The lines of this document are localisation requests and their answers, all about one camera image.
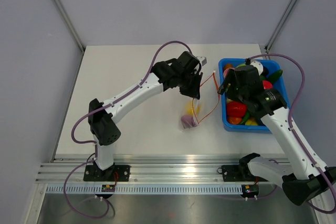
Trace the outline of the purple toy onion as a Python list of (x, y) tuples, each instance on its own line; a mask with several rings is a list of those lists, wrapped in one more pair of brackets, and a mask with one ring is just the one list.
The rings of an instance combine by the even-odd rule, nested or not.
[(194, 117), (188, 114), (181, 116), (181, 123), (183, 129), (192, 129), (198, 126), (198, 123), (195, 121)]

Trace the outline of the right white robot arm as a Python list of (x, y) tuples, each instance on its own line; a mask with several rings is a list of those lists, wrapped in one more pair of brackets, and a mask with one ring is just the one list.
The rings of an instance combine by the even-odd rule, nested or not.
[(252, 153), (239, 161), (238, 173), (242, 179), (255, 176), (272, 182), (297, 206), (327, 190), (335, 195), (335, 167), (327, 166), (311, 148), (281, 93), (264, 88), (256, 67), (229, 69), (218, 93), (246, 105), (252, 116), (268, 127), (291, 165), (286, 169)]

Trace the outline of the clear zip top bag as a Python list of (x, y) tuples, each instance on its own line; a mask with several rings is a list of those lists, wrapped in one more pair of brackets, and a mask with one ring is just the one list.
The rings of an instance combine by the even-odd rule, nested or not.
[(202, 79), (199, 88), (200, 98), (189, 99), (183, 109), (180, 117), (182, 130), (198, 127), (219, 105), (220, 95), (217, 93), (219, 85), (216, 80), (216, 70)]

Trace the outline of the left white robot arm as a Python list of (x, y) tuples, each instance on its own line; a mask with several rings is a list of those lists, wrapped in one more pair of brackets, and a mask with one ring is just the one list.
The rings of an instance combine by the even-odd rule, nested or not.
[(85, 168), (84, 181), (114, 181), (118, 176), (113, 153), (114, 144), (120, 138), (117, 124), (130, 111), (147, 99), (168, 89), (179, 88), (180, 94), (199, 99), (202, 66), (206, 57), (196, 57), (189, 51), (178, 58), (155, 63), (140, 81), (119, 95), (99, 102), (89, 103), (88, 123), (95, 141), (95, 159)]

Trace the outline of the yellow toy lemon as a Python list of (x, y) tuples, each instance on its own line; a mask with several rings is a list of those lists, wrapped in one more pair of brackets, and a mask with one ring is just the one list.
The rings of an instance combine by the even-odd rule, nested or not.
[(199, 101), (190, 100), (187, 102), (184, 108), (184, 113), (188, 115), (193, 115), (195, 113), (198, 115), (202, 109), (202, 105)]

